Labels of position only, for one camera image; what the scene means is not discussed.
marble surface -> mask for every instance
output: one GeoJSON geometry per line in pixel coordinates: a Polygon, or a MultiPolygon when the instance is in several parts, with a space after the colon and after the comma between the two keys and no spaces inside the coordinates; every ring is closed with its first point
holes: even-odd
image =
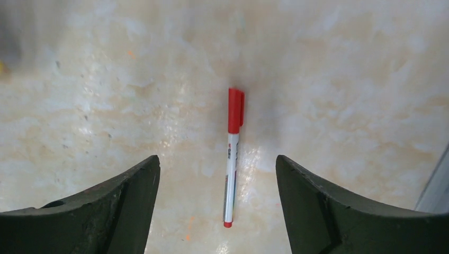
{"type": "Polygon", "coordinates": [[[0,14],[0,211],[157,154],[147,253],[290,253],[278,154],[413,208],[449,140],[447,0],[5,0],[0,14]],[[225,229],[229,86],[247,104],[225,229]]]}

red pen end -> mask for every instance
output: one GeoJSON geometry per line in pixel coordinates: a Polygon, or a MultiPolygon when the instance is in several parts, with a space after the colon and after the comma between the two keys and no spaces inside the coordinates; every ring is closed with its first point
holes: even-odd
{"type": "Polygon", "coordinates": [[[238,134],[240,127],[243,126],[245,93],[238,89],[230,88],[228,106],[228,133],[238,134]]]}

red marker pen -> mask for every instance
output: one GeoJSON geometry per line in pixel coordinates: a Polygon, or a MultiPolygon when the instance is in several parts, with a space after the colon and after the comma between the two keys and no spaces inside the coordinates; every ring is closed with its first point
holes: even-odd
{"type": "Polygon", "coordinates": [[[226,189],[224,196],[224,227],[232,226],[234,202],[236,198],[237,154],[240,127],[243,126],[245,94],[235,88],[229,89],[228,107],[228,164],[226,171],[226,189]]]}

white pen barrel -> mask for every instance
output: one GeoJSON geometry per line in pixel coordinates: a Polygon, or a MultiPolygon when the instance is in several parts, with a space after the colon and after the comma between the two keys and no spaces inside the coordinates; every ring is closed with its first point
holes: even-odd
{"type": "Polygon", "coordinates": [[[236,169],[239,134],[228,134],[228,163],[226,170],[226,190],[224,196],[223,221],[232,222],[236,197],[236,169]]]}

orange speck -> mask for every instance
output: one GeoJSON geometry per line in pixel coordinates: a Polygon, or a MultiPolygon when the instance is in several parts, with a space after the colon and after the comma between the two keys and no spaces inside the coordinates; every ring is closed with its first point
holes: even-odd
{"type": "Polygon", "coordinates": [[[132,53],[131,50],[128,50],[128,55],[130,55],[132,59],[136,58],[136,56],[132,53]]]}
{"type": "Polygon", "coordinates": [[[190,221],[188,222],[188,235],[185,237],[187,241],[190,241],[190,229],[192,228],[192,222],[195,220],[195,217],[190,217],[190,221]]]}

